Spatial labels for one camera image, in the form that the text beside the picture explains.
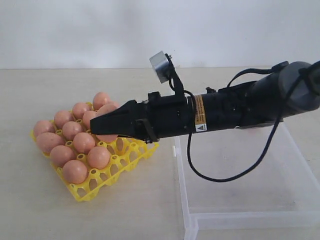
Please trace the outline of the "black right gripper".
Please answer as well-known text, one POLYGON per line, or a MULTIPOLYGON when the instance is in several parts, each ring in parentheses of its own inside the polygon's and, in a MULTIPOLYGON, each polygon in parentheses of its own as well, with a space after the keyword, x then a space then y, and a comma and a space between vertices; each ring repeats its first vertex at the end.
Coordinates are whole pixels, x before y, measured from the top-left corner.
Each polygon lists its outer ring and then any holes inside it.
POLYGON ((195 132, 195 110, 192 97, 160 96, 152 92, 148 100, 130 100, 114 111, 90 120, 95 135, 118 135, 147 143, 195 132))

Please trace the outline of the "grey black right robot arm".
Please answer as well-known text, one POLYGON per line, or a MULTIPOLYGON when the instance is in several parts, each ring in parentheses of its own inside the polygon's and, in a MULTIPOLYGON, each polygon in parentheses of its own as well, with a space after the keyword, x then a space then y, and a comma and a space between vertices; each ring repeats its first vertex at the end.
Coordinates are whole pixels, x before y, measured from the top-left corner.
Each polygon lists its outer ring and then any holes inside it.
POLYGON ((270 126, 277 118, 314 111, 320 106, 320 65, 282 62, 270 69, 249 68, 243 74, 261 74, 257 81, 228 85, 219 90, 186 96, 177 73, 169 75, 173 95, 148 94, 93 118, 95 135, 117 135, 158 142, 162 138, 234 128, 270 126))

